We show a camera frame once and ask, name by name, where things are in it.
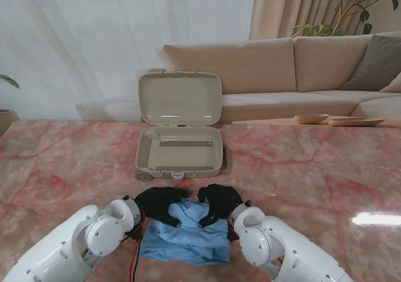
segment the blue cloth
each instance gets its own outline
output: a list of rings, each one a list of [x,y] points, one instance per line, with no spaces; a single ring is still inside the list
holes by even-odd
[[[209,212],[209,204],[182,199],[171,204],[169,213],[181,222],[172,227],[152,219],[140,245],[140,255],[152,259],[185,261],[193,265],[230,262],[228,225],[223,219],[200,228],[198,222]]]

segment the wooden bowl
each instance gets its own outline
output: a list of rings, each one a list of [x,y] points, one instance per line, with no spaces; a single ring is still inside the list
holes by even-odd
[[[301,114],[295,115],[295,122],[298,124],[317,124],[325,121],[330,115],[328,114]]]

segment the beige plastic case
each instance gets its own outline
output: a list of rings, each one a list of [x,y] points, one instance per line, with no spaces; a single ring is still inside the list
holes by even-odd
[[[136,166],[152,177],[213,177],[223,158],[222,138],[207,125],[221,116],[221,80],[212,73],[147,73],[138,81],[146,129]]]

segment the case lid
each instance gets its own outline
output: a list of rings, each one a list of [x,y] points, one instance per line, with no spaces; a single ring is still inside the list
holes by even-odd
[[[221,115],[221,80],[212,73],[147,73],[138,95],[143,119],[154,125],[211,125]]]

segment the case latch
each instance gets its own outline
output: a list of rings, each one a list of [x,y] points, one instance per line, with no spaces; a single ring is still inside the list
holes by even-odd
[[[181,180],[184,178],[184,173],[183,172],[172,172],[171,177],[175,180]]]

